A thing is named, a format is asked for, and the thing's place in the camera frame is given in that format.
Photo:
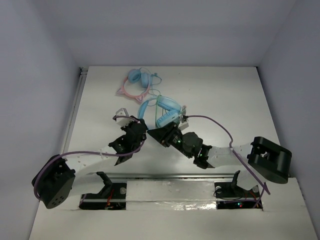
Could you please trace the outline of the light blue headphones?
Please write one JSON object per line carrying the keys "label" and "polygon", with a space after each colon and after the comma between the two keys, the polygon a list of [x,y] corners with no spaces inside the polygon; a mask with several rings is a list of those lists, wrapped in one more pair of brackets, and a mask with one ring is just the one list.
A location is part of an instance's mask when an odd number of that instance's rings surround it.
{"label": "light blue headphones", "polygon": [[180,123],[180,113],[182,112],[182,106],[175,100],[166,96],[153,96],[144,101],[137,112],[137,118],[143,119],[149,103],[155,101],[155,120],[154,126],[156,129],[162,128],[165,125],[174,122]]}

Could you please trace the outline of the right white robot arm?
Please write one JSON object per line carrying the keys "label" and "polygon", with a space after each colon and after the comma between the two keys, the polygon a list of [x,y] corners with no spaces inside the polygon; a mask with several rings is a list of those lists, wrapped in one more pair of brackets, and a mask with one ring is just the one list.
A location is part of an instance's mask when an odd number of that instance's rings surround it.
{"label": "right white robot arm", "polygon": [[243,196],[255,186],[269,194],[267,182],[284,185],[289,181],[292,152],[267,138],[256,136],[252,142],[227,147],[206,145],[195,132],[182,133],[177,124],[147,131],[165,148],[173,147],[201,169],[239,167],[233,175],[231,192]]}

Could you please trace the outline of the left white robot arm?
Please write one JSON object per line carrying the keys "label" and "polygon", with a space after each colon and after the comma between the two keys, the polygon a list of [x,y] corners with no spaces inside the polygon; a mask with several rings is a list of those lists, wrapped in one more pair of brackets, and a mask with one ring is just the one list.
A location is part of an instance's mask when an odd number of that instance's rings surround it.
{"label": "left white robot arm", "polygon": [[115,153],[80,150],[53,155],[31,181],[34,196],[47,209],[56,208],[75,194],[75,181],[90,174],[101,178],[94,185],[94,196],[111,196],[113,183],[101,169],[102,163],[113,158],[116,159],[116,165],[126,162],[141,150],[147,138],[148,127],[142,118],[132,115],[128,120],[130,122],[121,127],[125,134],[109,143]]}

